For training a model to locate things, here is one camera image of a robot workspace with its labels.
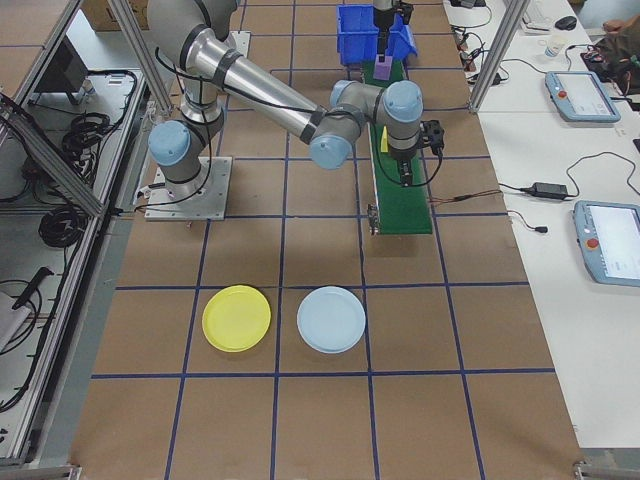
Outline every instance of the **person's hand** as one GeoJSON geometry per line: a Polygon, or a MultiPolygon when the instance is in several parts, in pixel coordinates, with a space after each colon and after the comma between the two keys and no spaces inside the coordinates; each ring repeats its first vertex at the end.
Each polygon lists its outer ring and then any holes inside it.
{"type": "Polygon", "coordinates": [[[606,22],[604,22],[602,24],[602,28],[604,29],[605,32],[615,35],[623,27],[625,27],[625,25],[626,25],[626,22],[624,20],[614,19],[614,20],[607,20],[606,22]]]}

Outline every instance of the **plate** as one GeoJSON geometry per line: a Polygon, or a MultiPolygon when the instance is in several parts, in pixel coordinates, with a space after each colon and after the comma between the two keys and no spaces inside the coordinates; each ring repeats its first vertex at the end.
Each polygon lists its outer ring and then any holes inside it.
{"type": "Polygon", "coordinates": [[[362,337],[365,324],[360,300],[344,288],[314,290],[298,308],[298,331],[302,339],[322,353],[349,350],[362,337]]]}
{"type": "Polygon", "coordinates": [[[223,352],[243,352],[256,345],[269,330],[271,308],[258,290],[234,285],[219,291],[207,303],[202,331],[207,341],[223,352]]]}

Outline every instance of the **cardboard box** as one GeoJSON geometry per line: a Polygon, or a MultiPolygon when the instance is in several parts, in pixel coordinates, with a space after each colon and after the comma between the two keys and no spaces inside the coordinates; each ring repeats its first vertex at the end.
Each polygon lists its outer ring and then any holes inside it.
{"type": "MultiPolygon", "coordinates": [[[[149,29],[149,24],[147,23],[147,1],[148,0],[129,0],[131,9],[138,19],[140,28],[143,30],[149,29]]],[[[91,28],[96,32],[120,30],[120,26],[107,0],[84,0],[82,11],[87,17],[87,20],[89,20],[91,28]]]]}

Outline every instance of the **blue plastic bin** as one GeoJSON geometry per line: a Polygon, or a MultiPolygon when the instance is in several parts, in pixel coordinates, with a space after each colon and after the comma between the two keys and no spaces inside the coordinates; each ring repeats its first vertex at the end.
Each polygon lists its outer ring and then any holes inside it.
{"type": "MultiPolygon", "coordinates": [[[[338,5],[338,52],[340,63],[350,65],[375,60],[378,51],[378,29],[373,25],[373,5],[338,5]]],[[[402,24],[400,15],[391,27],[387,55],[404,60],[418,54],[409,25],[402,24]]]]}

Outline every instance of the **white cup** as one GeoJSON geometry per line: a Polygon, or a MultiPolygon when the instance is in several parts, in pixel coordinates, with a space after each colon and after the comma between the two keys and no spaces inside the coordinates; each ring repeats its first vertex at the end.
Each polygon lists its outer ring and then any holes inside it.
{"type": "Polygon", "coordinates": [[[567,44],[567,38],[562,35],[551,35],[549,40],[545,42],[546,48],[544,54],[547,57],[556,57],[567,44]]]}

